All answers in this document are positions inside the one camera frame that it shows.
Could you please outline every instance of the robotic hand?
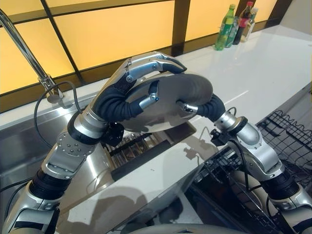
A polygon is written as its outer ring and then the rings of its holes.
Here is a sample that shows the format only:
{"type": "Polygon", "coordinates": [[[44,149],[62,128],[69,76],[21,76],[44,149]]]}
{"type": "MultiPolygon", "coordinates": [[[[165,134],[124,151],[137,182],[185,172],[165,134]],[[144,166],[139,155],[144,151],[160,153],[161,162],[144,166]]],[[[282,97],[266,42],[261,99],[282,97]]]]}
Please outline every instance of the robotic hand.
{"type": "Polygon", "coordinates": [[[2,233],[54,233],[62,196],[95,145],[103,138],[112,141],[112,130],[120,129],[115,122],[136,117],[158,101],[158,81],[154,81],[147,95],[127,103],[126,94],[136,80],[153,71],[181,73],[185,70],[179,61],[159,52],[126,60],[85,110],[74,114],[59,134],[41,168],[12,208],[2,233]]]}
{"type": "Polygon", "coordinates": [[[189,105],[182,100],[178,100],[177,104],[185,112],[207,117],[215,124],[221,132],[216,129],[211,132],[212,143],[216,146],[228,143],[238,155],[244,155],[247,170],[260,182],[284,221],[291,216],[301,221],[296,226],[290,225],[291,233],[307,233],[303,232],[307,229],[310,233],[312,198],[285,170],[276,152],[263,140],[255,125],[250,124],[245,117],[236,118],[226,112],[222,100],[214,94],[204,105],[189,105]]]}

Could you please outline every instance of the black wire rack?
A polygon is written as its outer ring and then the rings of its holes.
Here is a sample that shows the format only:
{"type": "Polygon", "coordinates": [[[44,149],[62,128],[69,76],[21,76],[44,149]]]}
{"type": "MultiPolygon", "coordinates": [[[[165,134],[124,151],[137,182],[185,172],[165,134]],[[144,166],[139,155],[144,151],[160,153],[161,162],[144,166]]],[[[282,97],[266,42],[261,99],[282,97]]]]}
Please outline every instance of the black wire rack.
{"type": "Polygon", "coordinates": [[[295,181],[307,191],[311,190],[312,131],[282,111],[271,113],[257,127],[295,181]]]}
{"type": "MultiPolygon", "coordinates": [[[[305,129],[303,125],[298,124],[296,120],[289,115],[285,115],[282,111],[274,111],[260,121],[257,127],[261,131],[264,140],[277,152],[286,170],[311,195],[312,131],[305,129]]],[[[199,178],[197,182],[209,176],[218,184],[223,184],[224,187],[229,187],[231,183],[235,183],[235,186],[240,189],[240,193],[244,194],[246,199],[249,200],[239,201],[240,206],[245,211],[243,222],[254,227],[254,233],[279,233],[280,230],[276,225],[276,220],[272,220],[264,209],[259,206],[256,197],[253,197],[252,193],[248,193],[245,186],[237,183],[232,177],[233,171],[243,170],[241,157],[227,147],[206,161],[204,170],[197,177],[199,178]],[[250,206],[246,206],[248,202],[254,204],[252,210],[250,206]]]]}

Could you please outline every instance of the sink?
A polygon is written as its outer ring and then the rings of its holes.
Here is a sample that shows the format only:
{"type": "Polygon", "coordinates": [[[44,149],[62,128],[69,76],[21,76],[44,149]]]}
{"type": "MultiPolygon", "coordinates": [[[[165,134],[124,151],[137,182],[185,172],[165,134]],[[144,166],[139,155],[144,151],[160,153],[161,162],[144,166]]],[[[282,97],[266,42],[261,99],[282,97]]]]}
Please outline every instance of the sink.
{"type": "MultiPolygon", "coordinates": [[[[80,107],[88,105],[92,98],[93,96],[90,96],[80,101],[80,107]]],[[[38,126],[45,140],[53,145],[75,112],[76,108],[72,106],[68,109],[57,108],[39,113],[38,126]]],[[[156,133],[133,134],[125,131],[122,142],[116,147],[99,143],[68,187],[60,205],[61,214],[107,188],[114,181],[126,176],[194,132],[195,128],[186,122],[156,133]]],[[[31,117],[2,129],[0,188],[32,177],[49,150],[36,133],[31,117]]],[[[16,188],[10,188],[0,194],[0,226],[4,222],[6,204],[16,188]]]]}

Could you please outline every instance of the faucet spout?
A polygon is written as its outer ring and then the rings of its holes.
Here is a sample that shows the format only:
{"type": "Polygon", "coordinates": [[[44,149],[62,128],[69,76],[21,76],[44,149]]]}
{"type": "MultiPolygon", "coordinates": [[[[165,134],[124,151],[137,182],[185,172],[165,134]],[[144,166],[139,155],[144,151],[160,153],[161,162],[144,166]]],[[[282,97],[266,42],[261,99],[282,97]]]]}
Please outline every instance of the faucet spout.
{"type": "MultiPolygon", "coordinates": [[[[2,24],[6,32],[10,35],[15,45],[19,48],[21,53],[27,59],[31,67],[37,73],[38,80],[43,85],[44,89],[47,90],[49,87],[54,85],[55,82],[52,80],[51,76],[49,74],[46,74],[44,69],[41,67],[41,65],[39,64],[33,53],[30,51],[29,47],[21,37],[20,33],[18,32],[14,24],[1,9],[0,9],[0,23],[2,24]]],[[[50,103],[58,103],[61,101],[63,97],[64,94],[57,87],[47,94],[47,100],[50,103]]]]}

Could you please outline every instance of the white countertop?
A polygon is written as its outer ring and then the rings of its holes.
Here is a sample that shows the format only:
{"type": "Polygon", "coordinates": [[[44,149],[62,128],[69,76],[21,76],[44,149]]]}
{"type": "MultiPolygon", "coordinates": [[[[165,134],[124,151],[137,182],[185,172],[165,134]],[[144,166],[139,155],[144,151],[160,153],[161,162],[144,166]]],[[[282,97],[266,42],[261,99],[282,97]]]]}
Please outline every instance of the white countertop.
{"type": "MultiPolygon", "coordinates": [[[[309,35],[275,26],[221,52],[210,46],[177,58],[189,71],[210,80],[226,108],[235,106],[237,116],[257,123],[311,81],[311,44],[309,35]]],[[[78,88],[78,96],[98,91],[104,82],[78,88]]],[[[0,128],[31,117],[34,106],[1,114],[0,128]]],[[[41,110],[49,108],[42,103],[41,110]]],[[[197,129],[193,136],[71,209],[68,221],[63,217],[61,225],[73,233],[84,233],[84,227],[89,233],[105,233],[212,156],[216,148],[204,128],[211,131],[213,124],[202,117],[194,117],[191,123],[197,129]]]]}

